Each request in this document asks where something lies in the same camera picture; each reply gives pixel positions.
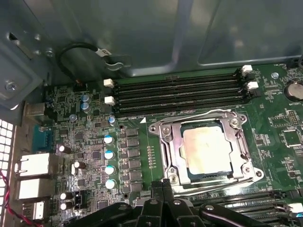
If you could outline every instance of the black cable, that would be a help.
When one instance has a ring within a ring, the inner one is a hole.
[[[303,69],[303,65],[302,65],[302,61],[303,61],[303,54],[301,55],[301,57],[298,60],[298,66]]]
[[[61,71],[66,75],[68,76],[71,80],[75,81],[76,83],[78,84],[81,84],[80,80],[77,79],[75,77],[75,75],[68,69],[66,68],[62,61],[61,61],[61,58],[62,56],[68,52],[69,50],[71,49],[75,49],[75,48],[84,48],[84,49],[90,49],[92,50],[93,52],[96,52],[98,50],[98,48],[92,44],[88,44],[88,43],[73,43],[73,44],[69,44],[65,47],[63,47],[63,49],[56,55],[56,62],[59,66],[59,68],[61,69]]]

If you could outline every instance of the blue-topped capacitor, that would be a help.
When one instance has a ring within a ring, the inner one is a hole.
[[[113,151],[107,150],[107,151],[104,152],[104,158],[105,159],[112,160],[112,159],[114,159],[114,157],[115,157],[115,154],[114,154]]]
[[[110,135],[106,135],[104,137],[104,142],[108,145],[112,145],[114,143],[114,141],[115,141],[114,138]]]
[[[116,171],[116,168],[114,166],[106,166],[105,167],[105,170],[104,172],[107,174],[107,175],[112,175],[114,174]]]
[[[81,101],[84,103],[90,103],[90,97],[88,95],[81,95]]]
[[[117,185],[117,182],[115,180],[112,180],[112,179],[108,179],[106,182],[105,182],[105,187],[107,189],[114,189]]]
[[[108,122],[109,122],[110,126],[114,126],[117,123],[117,120],[114,116],[110,116],[108,118]]]
[[[83,112],[87,114],[91,111],[91,107],[89,106],[88,103],[82,103],[81,110],[83,110]]]

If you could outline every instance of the electrolytic capacitor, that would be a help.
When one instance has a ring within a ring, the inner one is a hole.
[[[112,175],[114,174],[116,171],[116,168],[114,166],[106,166],[105,167],[105,170],[104,172],[107,174],[107,175]]]
[[[70,154],[71,153],[71,148],[65,146],[65,145],[59,145],[58,151],[64,154]]]
[[[88,95],[81,95],[81,101],[90,104],[90,98]]]
[[[60,195],[61,200],[71,200],[74,197],[72,192],[64,192]]]
[[[81,110],[83,110],[84,113],[88,114],[91,111],[91,107],[88,103],[82,103]]]
[[[75,167],[76,169],[85,169],[86,164],[85,164],[84,162],[78,162],[78,161],[76,161],[76,162],[74,163],[74,167]]]
[[[112,180],[112,179],[108,179],[107,181],[106,181],[106,183],[105,183],[105,187],[107,188],[107,189],[114,189],[115,187],[116,187],[116,184],[117,184],[117,182],[115,181],[115,180]]]
[[[114,159],[114,157],[115,157],[115,154],[114,154],[113,151],[107,150],[107,151],[104,152],[104,158],[105,159],[112,160],[112,159]]]
[[[70,117],[69,117],[69,119],[70,119],[71,122],[76,121],[77,118],[78,118],[78,117],[77,117],[77,115],[75,115],[75,114],[71,114]]]
[[[68,202],[64,202],[60,205],[60,209],[61,210],[68,210],[68,209],[71,209],[73,208],[73,203],[68,201]]]
[[[108,118],[108,122],[109,122],[110,126],[114,126],[117,123],[117,120],[114,116],[110,116]]]
[[[112,145],[114,143],[114,141],[115,141],[114,138],[110,135],[106,135],[104,137],[104,142],[108,145]]]

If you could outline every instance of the capacitor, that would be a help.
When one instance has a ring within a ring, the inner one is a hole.
[[[74,197],[72,192],[64,192],[60,195],[61,200],[71,200]]]
[[[108,145],[113,144],[114,141],[115,141],[114,138],[113,138],[112,136],[110,136],[110,135],[106,135],[106,136],[104,137],[104,142],[105,142],[106,144],[108,144]]]
[[[105,167],[105,170],[104,172],[107,174],[107,175],[112,175],[114,174],[116,171],[116,168],[114,166],[106,166]]]
[[[115,154],[114,154],[113,151],[107,150],[107,151],[104,152],[104,158],[105,159],[112,160],[112,159],[114,159],[114,157],[115,157]]]
[[[116,118],[114,116],[110,116],[108,118],[108,122],[109,122],[110,126],[114,126],[117,123]]]
[[[112,180],[112,179],[108,179],[107,181],[106,181],[106,183],[105,183],[105,187],[107,188],[107,189],[114,189],[115,187],[116,187],[116,184],[117,184],[117,182],[115,181],[115,180]]]
[[[71,114],[71,115],[69,116],[69,119],[70,119],[71,122],[74,122],[74,121],[76,121],[76,120],[78,119],[78,117],[77,117],[77,115],[75,115],[75,114]]]
[[[60,209],[61,210],[68,210],[68,209],[71,209],[73,208],[73,203],[68,201],[68,202],[64,202],[60,205]]]
[[[88,95],[81,95],[81,101],[90,104],[90,98]]]
[[[300,102],[303,100],[303,83],[297,80],[291,80],[287,83],[283,92],[290,101]]]
[[[84,113],[88,114],[91,111],[91,107],[88,103],[82,103],[81,110],[83,110]]]
[[[58,151],[61,152],[61,153],[70,154],[71,153],[71,148],[69,148],[65,145],[59,145]]]
[[[76,169],[85,169],[86,164],[85,164],[84,162],[78,162],[78,161],[76,161],[76,162],[74,163],[74,167],[75,167]]]

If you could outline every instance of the mounting screw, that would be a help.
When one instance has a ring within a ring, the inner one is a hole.
[[[55,53],[53,52],[52,48],[48,48],[46,51],[45,51],[45,55],[49,58],[52,58],[55,56]]]
[[[234,127],[239,126],[239,121],[236,118],[231,119],[230,123],[231,123],[231,126],[234,126]]]
[[[181,204],[181,201],[180,201],[180,200],[174,200],[174,204],[175,204],[175,205],[180,205],[180,204]]]
[[[40,41],[40,40],[41,40],[41,35],[36,34],[36,35],[35,35],[35,39],[36,39],[37,41]]]
[[[36,50],[36,51],[35,51],[35,54],[36,54],[36,55],[41,55],[41,51],[40,51],[40,50]]]
[[[170,128],[169,127],[163,127],[162,128],[162,132],[163,132],[163,134],[169,134],[170,133]]]
[[[176,184],[178,183],[178,176],[175,174],[172,174],[169,176],[169,181],[171,184]]]
[[[214,207],[212,205],[206,205],[205,208],[207,210],[214,210]]]
[[[15,83],[15,82],[7,82],[6,85],[5,85],[5,89],[7,91],[10,91],[10,92],[13,92],[13,91],[16,91],[18,88],[18,85]]]
[[[152,204],[152,205],[156,205],[156,204],[158,204],[158,201],[152,200],[152,201],[151,201],[151,204]]]
[[[279,73],[273,72],[273,73],[271,74],[271,77],[272,77],[272,79],[278,79],[278,78],[279,78]]]

